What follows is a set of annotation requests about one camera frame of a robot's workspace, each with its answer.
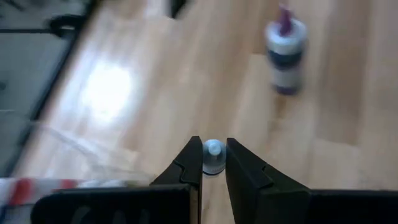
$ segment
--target bottle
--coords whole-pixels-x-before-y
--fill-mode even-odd
[[[279,5],[280,18],[265,31],[267,55],[272,68],[272,84],[283,95],[294,95],[302,86],[301,60],[305,50],[307,28]]]
[[[218,175],[225,169],[226,146],[219,140],[210,139],[203,144],[203,173]]]

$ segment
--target purple cap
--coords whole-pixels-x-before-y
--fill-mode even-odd
[[[280,17],[279,17],[279,24],[280,24],[280,29],[279,29],[279,35],[282,37],[285,37],[289,35],[293,29],[293,24],[292,24],[292,13],[290,10],[288,10],[285,6],[279,5],[279,10],[280,10]]]

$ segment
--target wooden floor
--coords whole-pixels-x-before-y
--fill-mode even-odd
[[[270,89],[263,55],[277,6],[195,0],[172,20],[164,0],[106,1],[43,122],[90,142],[100,157],[91,162],[151,175],[193,135],[235,137],[309,187],[398,190],[398,1],[291,0],[309,31],[305,87],[293,97]],[[45,135],[15,175],[90,174]],[[203,191],[204,223],[232,223],[224,174]]]

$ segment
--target white string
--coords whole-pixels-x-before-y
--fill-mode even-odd
[[[87,148],[85,146],[82,146],[81,144],[79,144],[75,140],[73,140],[72,138],[62,134],[61,132],[57,131],[56,129],[53,129],[53,128],[50,128],[50,127],[46,126],[41,121],[37,121],[37,120],[36,121],[32,121],[32,120],[26,118],[24,115],[17,113],[15,110],[0,110],[0,114],[10,114],[10,115],[15,116],[17,118],[20,118],[20,119],[22,119],[24,121],[27,121],[27,123],[29,125],[31,125],[31,126],[34,126],[36,128],[39,128],[39,129],[43,129],[46,132],[54,135],[57,139],[61,140],[64,143],[67,143],[69,146],[71,146],[72,148],[76,149],[76,151],[81,153],[84,158],[86,158],[87,160],[91,161],[92,163],[89,162],[89,164],[90,164],[90,166],[92,166],[93,170],[96,170],[96,168],[101,169],[100,173],[104,173],[106,177],[108,176],[108,169],[107,168],[109,168],[110,170],[116,170],[118,172],[131,173],[131,174],[134,173],[134,171],[131,171],[131,170],[124,170],[124,169],[120,169],[120,168],[117,168],[117,167],[110,167],[110,166],[106,166],[106,165],[100,164],[99,163],[100,157],[97,156],[94,153],[91,153],[90,152],[91,150],[89,148]],[[100,148],[110,152],[105,147],[101,146]]]

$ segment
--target white bottle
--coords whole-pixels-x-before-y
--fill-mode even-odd
[[[280,5],[280,19],[265,30],[267,54],[272,68],[272,84],[278,93],[294,95],[302,86],[301,61],[305,51],[307,28],[292,18]]]

